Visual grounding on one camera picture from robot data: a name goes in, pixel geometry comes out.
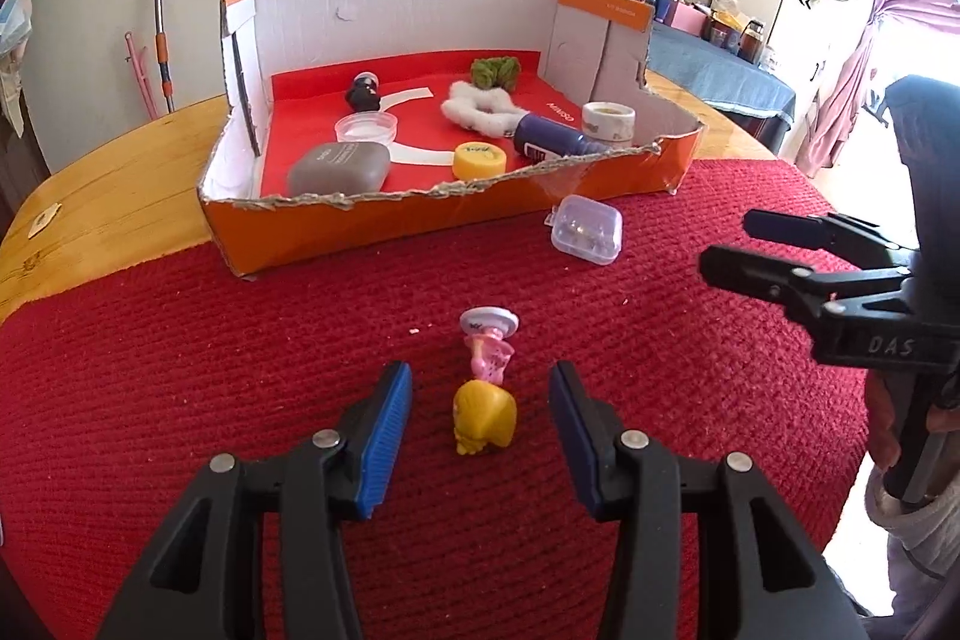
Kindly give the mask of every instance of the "curtain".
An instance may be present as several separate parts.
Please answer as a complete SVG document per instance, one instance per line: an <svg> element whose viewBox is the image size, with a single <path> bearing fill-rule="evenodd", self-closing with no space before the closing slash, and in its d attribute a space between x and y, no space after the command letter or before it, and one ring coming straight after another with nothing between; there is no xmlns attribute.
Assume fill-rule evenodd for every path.
<svg viewBox="0 0 960 640"><path fill-rule="evenodd" d="M824 166L832 166L846 142L863 104L864 76L874 49L874 39L884 18L928 25L942 33L960 34L960 4L956 0L874 0L874 10L853 55L843 66L833 94L824 102L808 131L797 167L813 177Z"/></svg>

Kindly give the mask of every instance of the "hand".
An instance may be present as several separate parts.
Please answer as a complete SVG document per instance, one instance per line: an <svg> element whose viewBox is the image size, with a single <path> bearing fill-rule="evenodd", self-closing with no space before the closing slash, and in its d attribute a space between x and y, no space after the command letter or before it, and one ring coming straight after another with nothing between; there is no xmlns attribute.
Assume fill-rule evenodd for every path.
<svg viewBox="0 0 960 640"><path fill-rule="evenodd" d="M878 372L867 375L867 384L864 391L864 401L867 403L870 434L867 440L867 450L874 463L882 471L896 465L901 456L901 447L893 434L896 413L890 393L883 384L883 378ZM930 432L957 432L960 431L960 410L940 410L930 408L926 418L926 427Z"/></svg>

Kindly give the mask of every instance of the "black handle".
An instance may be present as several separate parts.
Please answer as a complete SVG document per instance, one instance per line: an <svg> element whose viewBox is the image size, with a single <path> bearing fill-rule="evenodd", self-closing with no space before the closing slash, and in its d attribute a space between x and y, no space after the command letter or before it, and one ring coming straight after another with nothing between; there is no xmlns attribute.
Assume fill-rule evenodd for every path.
<svg viewBox="0 0 960 640"><path fill-rule="evenodd" d="M931 375L888 375L884 384L894 400L894 433L901 444L901 458L883 478L890 496L904 504L923 504L933 471L943 453L945 434L930 434L926 417L942 401L947 378Z"/></svg>

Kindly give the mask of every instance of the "ribbed fabric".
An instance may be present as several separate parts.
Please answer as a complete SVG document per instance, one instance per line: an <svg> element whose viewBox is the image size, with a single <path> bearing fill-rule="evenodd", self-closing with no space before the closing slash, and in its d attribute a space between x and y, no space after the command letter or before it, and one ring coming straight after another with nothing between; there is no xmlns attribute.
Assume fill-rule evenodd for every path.
<svg viewBox="0 0 960 640"><path fill-rule="evenodd" d="M284 453L362 398L392 359L414 407L387 501L344 530L368 640L593 637L616 525L574 498L546 405L549 367L677 453L750 453L818 546L864 453L861 374L819 367L781 309L709 289L714 242L748 241L752 207L827 204L779 162L697 162L678 196L611 202L624 250L597 268L523 215L232 277L212 244L27 305L0 328L0 549L59 640L89 640L179 492L210 456ZM469 379L469 307L520 315L506 387L512 447L463 458L451 400ZM688 545L695 544L692 525ZM266 612L278 637L277 561ZM696 626L685 554L680 636Z"/></svg>

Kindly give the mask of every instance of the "yellow hair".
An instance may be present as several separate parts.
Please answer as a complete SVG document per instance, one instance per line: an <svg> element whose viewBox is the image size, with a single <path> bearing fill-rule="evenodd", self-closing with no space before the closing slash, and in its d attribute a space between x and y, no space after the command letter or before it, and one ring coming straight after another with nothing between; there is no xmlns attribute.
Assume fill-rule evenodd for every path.
<svg viewBox="0 0 960 640"><path fill-rule="evenodd" d="M488 443L506 448L517 429L517 400L509 391L472 380L453 397L453 434L461 456L480 453Z"/></svg>

